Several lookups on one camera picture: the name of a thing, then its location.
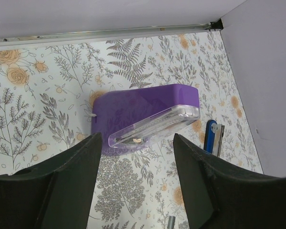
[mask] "blue object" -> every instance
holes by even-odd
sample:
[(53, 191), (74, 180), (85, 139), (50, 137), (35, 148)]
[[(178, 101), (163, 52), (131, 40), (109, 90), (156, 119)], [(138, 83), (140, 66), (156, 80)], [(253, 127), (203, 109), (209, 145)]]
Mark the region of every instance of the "blue object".
[(214, 139), (215, 139), (215, 132), (212, 131), (211, 126), (212, 124), (217, 124), (215, 120), (209, 120), (206, 123), (206, 131), (205, 131), (205, 139), (204, 139), (204, 150), (208, 153), (212, 153)]

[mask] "floral patterned surface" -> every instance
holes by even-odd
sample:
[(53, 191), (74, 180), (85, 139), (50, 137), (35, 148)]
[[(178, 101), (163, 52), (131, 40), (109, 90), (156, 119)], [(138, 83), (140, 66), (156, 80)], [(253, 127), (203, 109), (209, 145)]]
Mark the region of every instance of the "floral patterned surface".
[[(103, 93), (171, 83), (200, 94), (201, 119), (181, 134), (202, 147), (215, 119), (225, 125), (221, 157), (262, 173), (221, 35), (203, 32), (0, 52), (0, 174), (83, 140)], [(88, 228), (164, 229), (169, 215), (188, 228), (172, 139), (102, 156)]]

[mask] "table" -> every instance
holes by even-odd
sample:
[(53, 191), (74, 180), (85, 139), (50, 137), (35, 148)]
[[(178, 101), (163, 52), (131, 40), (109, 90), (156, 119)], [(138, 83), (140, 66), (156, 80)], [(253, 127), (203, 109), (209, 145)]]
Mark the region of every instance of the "table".
[[(0, 174), (83, 140), (93, 102), (103, 93), (171, 83), (200, 94), (201, 119), (180, 134), (203, 147), (206, 122), (214, 119), (225, 125), (221, 158), (262, 173), (220, 32), (214, 31), (0, 52)], [(101, 158), (88, 228), (164, 229), (169, 215), (176, 216), (176, 228), (188, 228), (172, 139)]]

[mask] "leaf pattern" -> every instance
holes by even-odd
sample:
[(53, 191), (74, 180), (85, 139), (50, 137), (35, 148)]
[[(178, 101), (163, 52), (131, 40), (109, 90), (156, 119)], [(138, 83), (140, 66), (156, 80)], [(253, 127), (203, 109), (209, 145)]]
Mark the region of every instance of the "leaf pattern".
[[(93, 103), (108, 91), (172, 83), (198, 88), (201, 119), (184, 135), (203, 147), (209, 119), (225, 125), (221, 158), (262, 173), (220, 32), (0, 52), (0, 174), (13, 174), (82, 141)], [(87, 228), (189, 229), (173, 136), (102, 156)]]

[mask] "white wall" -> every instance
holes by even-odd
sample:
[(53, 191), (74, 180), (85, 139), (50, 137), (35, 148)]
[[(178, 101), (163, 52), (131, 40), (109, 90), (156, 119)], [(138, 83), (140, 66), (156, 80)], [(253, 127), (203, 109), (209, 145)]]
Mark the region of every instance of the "white wall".
[(286, 176), (286, 0), (248, 0), (222, 20), (264, 173)]
[(0, 38), (216, 21), (245, 0), (0, 0)]

